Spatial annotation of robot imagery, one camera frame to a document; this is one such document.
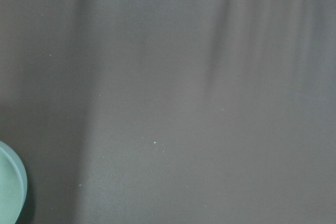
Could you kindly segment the green bowl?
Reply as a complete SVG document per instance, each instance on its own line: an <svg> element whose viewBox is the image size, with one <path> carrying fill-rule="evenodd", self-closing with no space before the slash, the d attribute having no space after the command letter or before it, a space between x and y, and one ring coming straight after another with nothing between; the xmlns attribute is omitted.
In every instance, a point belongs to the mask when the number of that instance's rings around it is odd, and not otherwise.
<svg viewBox="0 0 336 224"><path fill-rule="evenodd" d="M15 223L27 195L27 173L17 153L1 142L1 223Z"/></svg>

